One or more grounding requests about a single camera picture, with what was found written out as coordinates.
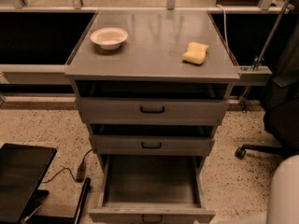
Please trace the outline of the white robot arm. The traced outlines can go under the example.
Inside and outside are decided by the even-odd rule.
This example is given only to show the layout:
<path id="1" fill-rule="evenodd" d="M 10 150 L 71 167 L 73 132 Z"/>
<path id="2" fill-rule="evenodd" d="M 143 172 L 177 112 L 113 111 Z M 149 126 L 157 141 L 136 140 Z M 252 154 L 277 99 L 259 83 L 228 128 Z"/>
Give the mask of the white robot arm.
<path id="1" fill-rule="evenodd" d="M 289 157 L 276 169 L 264 212 L 218 224 L 299 224 L 299 155 Z"/>

